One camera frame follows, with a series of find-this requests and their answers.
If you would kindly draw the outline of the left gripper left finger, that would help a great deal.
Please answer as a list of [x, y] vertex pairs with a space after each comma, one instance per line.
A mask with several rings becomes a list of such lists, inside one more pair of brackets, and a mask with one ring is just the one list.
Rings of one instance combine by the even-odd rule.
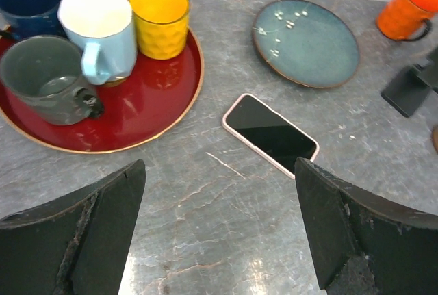
[[117, 294], [146, 181], [139, 159], [1, 219], [2, 294]]

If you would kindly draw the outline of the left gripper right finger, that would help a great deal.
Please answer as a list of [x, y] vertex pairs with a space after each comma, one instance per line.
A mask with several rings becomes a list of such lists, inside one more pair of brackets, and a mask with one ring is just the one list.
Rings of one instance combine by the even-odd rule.
[[295, 163], [296, 189], [321, 290], [436, 294], [437, 216]]

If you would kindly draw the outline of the pink case phone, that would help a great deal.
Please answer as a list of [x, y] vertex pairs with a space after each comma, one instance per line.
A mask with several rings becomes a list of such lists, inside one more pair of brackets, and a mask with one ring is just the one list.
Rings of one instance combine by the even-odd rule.
[[222, 117], [223, 127], [288, 177], [299, 157], [314, 161], [318, 142], [252, 94], [240, 95]]

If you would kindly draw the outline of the red round tray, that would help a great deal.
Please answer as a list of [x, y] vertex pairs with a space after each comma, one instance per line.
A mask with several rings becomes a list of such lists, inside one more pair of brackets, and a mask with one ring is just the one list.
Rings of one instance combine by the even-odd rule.
[[69, 126], [47, 123], [1, 87], [1, 115], [26, 138], [59, 151], [99, 154], [131, 149], [158, 138], [190, 110], [201, 91], [204, 58], [195, 33], [170, 60], [139, 54], [131, 76], [97, 87], [105, 106], [102, 117]]

